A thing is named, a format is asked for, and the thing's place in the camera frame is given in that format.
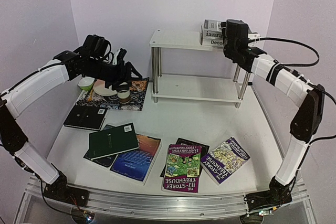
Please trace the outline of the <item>brown Decorate book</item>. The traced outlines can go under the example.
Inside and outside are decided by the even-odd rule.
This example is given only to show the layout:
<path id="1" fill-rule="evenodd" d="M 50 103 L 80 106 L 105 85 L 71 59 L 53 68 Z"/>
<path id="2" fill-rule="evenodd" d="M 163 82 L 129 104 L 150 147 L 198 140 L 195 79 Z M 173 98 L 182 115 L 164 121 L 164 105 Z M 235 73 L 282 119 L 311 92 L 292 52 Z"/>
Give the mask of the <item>brown Decorate book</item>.
<path id="1" fill-rule="evenodd" d="M 224 47 L 224 41 L 222 38 L 222 35 L 216 35 L 215 37 L 204 37 L 201 35 L 201 45 L 202 46 L 211 46 L 211 47 L 217 47 L 217 48 L 223 48 Z"/>

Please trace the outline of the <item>grey photo cover book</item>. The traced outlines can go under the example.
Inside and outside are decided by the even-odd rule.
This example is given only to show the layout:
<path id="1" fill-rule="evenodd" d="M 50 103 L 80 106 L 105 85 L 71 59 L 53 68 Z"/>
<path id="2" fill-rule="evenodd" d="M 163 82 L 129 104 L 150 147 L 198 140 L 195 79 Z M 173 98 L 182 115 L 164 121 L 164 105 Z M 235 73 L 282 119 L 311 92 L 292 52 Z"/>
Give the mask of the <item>grey photo cover book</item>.
<path id="1" fill-rule="evenodd" d="M 228 19 L 222 22 L 206 19 L 201 26 L 201 35 L 204 37 L 222 35 L 223 39 L 248 39 L 249 33 L 252 33 L 249 26 L 242 20 Z"/>

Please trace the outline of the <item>dark green hardcover book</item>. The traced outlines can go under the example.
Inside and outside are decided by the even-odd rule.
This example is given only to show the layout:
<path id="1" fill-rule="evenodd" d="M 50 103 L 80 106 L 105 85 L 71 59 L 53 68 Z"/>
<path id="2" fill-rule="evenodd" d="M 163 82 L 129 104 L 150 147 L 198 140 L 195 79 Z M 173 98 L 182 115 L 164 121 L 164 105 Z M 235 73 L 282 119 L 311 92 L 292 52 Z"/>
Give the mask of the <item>dark green hardcover book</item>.
<path id="1" fill-rule="evenodd" d="M 133 123 L 89 134 L 87 157 L 95 160 L 137 150 L 139 143 Z"/>

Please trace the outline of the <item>black paperback book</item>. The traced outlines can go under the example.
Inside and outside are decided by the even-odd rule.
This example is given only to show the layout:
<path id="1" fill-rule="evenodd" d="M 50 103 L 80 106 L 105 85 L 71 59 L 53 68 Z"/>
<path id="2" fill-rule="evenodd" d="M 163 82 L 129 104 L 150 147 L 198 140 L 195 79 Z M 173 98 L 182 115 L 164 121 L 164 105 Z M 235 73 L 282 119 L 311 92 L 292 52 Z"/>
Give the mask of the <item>black paperback book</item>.
<path id="1" fill-rule="evenodd" d="M 203 143 L 199 143 L 199 142 L 194 142 L 194 141 L 190 141 L 190 140 L 186 140 L 184 138 L 178 138 L 176 143 L 176 145 L 199 145 L 202 147 L 202 150 L 201 150 L 201 158 L 206 155 L 209 151 L 209 145 L 205 145 Z M 183 164 L 187 164 L 189 165 L 189 163 L 191 162 L 191 158 L 183 158 Z M 162 170 L 161 174 L 160 174 L 160 177 L 164 177 L 164 174 L 165 174 L 165 169 L 166 169 L 166 166 L 164 167 L 164 169 Z M 198 170 L 198 174 L 200 175 L 201 172 L 202 172 L 202 167 L 200 166 L 199 170 Z"/>

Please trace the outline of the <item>52-Storey Treehouse book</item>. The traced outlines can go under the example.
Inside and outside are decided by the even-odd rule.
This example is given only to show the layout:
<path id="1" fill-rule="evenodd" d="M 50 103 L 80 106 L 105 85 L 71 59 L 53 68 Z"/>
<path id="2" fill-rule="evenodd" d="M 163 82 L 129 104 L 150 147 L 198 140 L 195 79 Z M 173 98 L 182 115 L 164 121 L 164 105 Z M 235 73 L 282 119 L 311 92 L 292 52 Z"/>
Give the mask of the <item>52-Storey Treehouse book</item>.
<path id="1" fill-rule="evenodd" d="M 248 160 L 249 154 L 234 137 L 222 142 L 201 158 L 200 165 L 210 178 L 220 185 L 240 169 Z"/>

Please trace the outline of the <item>117-Storey Treehouse book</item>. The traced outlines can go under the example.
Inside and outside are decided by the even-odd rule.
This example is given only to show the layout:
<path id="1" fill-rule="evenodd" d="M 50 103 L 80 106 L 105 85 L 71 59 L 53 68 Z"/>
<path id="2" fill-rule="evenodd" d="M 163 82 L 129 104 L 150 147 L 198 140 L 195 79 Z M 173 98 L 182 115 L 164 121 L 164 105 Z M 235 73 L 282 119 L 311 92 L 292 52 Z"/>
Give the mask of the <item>117-Storey Treehouse book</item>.
<path id="1" fill-rule="evenodd" d="M 171 144 L 168 147 L 163 191 L 197 194 L 202 147 Z"/>

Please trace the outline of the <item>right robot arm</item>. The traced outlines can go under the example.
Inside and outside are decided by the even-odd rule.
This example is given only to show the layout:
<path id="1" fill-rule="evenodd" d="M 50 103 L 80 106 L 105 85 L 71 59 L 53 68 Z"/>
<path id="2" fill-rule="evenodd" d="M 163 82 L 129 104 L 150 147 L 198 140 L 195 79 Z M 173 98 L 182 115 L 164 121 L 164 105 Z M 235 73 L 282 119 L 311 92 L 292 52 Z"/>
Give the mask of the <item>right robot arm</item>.
<path id="1" fill-rule="evenodd" d="M 283 64 L 262 49 L 250 46 L 252 40 L 248 38 L 247 23 L 228 19 L 221 23 L 221 27 L 224 56 L 237 65 L 238 71 L 246 72 L 238 98 L 243 98 L 249 76 L 253 74 L 280 90 L 298 107 L 290 123 L 290 143 L 286 155 L 271 179 L 269 189 L 245 196 L 249 214 L 270 211 L 292 201 L 291 190 L 322 121 L 324 87 L 315 86 L 305 79 L 292 69 L 292 64 Z"/>

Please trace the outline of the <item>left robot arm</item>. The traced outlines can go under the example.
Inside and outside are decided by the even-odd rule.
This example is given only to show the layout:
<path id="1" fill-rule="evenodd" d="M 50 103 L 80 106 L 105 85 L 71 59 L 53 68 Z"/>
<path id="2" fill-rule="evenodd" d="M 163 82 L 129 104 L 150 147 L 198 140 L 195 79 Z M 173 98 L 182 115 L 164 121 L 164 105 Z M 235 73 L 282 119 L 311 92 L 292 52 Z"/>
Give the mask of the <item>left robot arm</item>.
<path id="1" fill-rule="evenodd" d="M 98 35 L 88 35 L 82 46 L 74 51 L 63 51 L 46 65 L 1 93 L 1 143 L 24 170 L 40 180 L 43 199 L 87 205 L 89 192 L 68 186 L 67 177 L 52 163 L 40 155 L 17 124 L 16 119 L 32 103 L 53 88 L 78 76 L 103 80 L 106 87 L 119 90 L 122 83 L 130 85 L 142 75 L 131 62 L 125 62 L 126 50 L 112 55 L 108 40 Z"/>

